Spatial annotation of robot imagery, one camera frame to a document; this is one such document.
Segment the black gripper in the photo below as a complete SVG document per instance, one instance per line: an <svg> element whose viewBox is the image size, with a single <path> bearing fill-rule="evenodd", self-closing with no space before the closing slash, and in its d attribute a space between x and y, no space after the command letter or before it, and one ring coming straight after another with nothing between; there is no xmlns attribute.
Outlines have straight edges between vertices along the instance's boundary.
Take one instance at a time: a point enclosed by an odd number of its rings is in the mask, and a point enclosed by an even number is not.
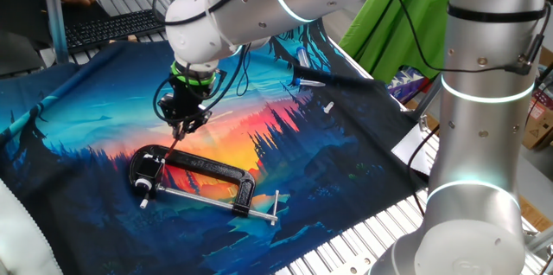
<svg viewBox="0 0 553 275"><path fill-rule="evenodd" d="M181 75L170 75L158 87L159 93L166 83L172 88L172 93L166 93L157 106L162 112L157 117L172 127L172 136L181 141L184 136L196 132L213 114L202 105L204 100L212 97L214 77L210 81L195 80Z"/></svg>

